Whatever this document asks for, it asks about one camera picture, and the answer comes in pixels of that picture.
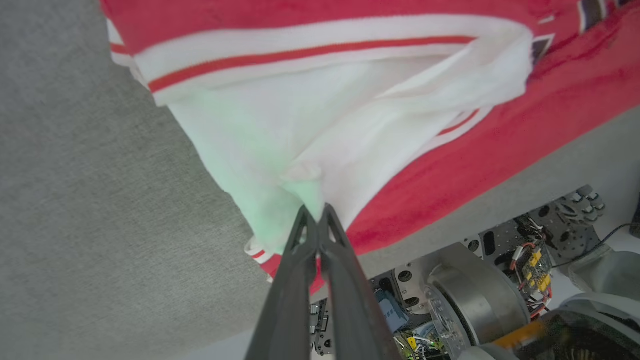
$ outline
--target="gray carpet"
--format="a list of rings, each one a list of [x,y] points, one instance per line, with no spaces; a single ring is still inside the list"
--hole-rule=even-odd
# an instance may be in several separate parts
[[[243,253],[250,229],[169,111],[112,64],[97,1],[3,1],[0,17],[0,359],[164,359],[252,327],[268,284]],[[637,118],[363,256],[365,271],[637,160]]]

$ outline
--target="blue component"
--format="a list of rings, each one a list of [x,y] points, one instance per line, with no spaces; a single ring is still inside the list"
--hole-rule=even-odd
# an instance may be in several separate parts
[[[404,324],[409,322],[409,317],[403,312],[394,297],[387,291],[377,290],[374,295],[380,304],[380,309],[387,319],[387,325],[391,332],[396,332]]]

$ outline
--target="circuit board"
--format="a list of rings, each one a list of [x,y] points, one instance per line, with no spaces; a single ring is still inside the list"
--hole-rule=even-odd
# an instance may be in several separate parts
[[[551,284],[551,255],[547,247],[539,243],[532,251],[523,256],[523,261],[519,261],[516,265],[517,271],[524,282],[522,292],[534,295],[537,292],[544,292]]]

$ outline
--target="black cable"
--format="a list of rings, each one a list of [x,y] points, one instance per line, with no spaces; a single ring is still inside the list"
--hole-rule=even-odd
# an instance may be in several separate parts
[[[613,231],[611,231],[611,232],[609,233],[609,235],[605,236],[605,237],[604,237],[604,239],[602,239],[602,241],[598,243],[598,245],[594,246],[594,247],[593,247],[593,249],[591,249],[591,250],[589,250],[589,251],[585,252],[584,254],[582,254],[582,255],[578,256],[577,258],[575,258],[575,259],[573,259],[573,260],[571,260],[571,261],[567,261],[567,262],[566,262],[566,263],[564,263],[564,264],[560,264],[560,265],[552,266],[551,268],[552,268],[552,269],[559,268],[559,267],[562,267],[562,266],[565,266],[565,265],[569,265],[569,264],[571,264],[571,263],[574,263],[574,262],[576,262],[576,261],[578,261],[578,260],[580,260],[580,259],[584,259],[584,258],[586,258],[587,256],[591,255],[594,251],[596,251],[596,250],[598,250],[600,247],[602,247],[602,245],[604,245],[604,243],[605,243],[605,242],[607,242],[607,240],[608,240],[611,236],[613,236],[615,233],[617,233],[617,232],[618,232],[618,230],[622,229],[622,228],[623,228],[623,227],[625,227],[625,226],[640,226],[640,223],[637,223],[637,222],[630,222],[630,223],[628,223],[628,224],[622,224],[622,225],[618,226],[617,228],[613,229]]]

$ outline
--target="red fabric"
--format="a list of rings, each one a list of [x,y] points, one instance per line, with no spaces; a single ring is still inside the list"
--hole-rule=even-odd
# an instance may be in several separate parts
[[[607,0],[611,14],[597,25],[598,0],[101,1],[124,40],[122,49],[131,54],[203,30],[419,13],[503,17],[552,38],[524,96],[496,107],[460,139],[414,161],[365,207],[347,231],[358,254],[402,240],[640,104],[640,1],[611,13],[615,2]],[[551,15],[553,21],[535,25]],[[583,29],[589,30],[580,35]],[[261,267],[275,276],[279,264],[280,256],[274,256]],[[321,285],[316,279],[312,291]]]
[[[640,104],[640,1],[544,57],[527,93],[414,161],[347,231],[358,255],[436,222],[580,135]],[[280,257],[262,268],[275,276]],[[311,290],[324,284],[318,276]]]
[[[216,29],[262,29],[331,20],[425,13],[502,17],[537,27],[512,0],[100,0],[131,55],[167,40]]]

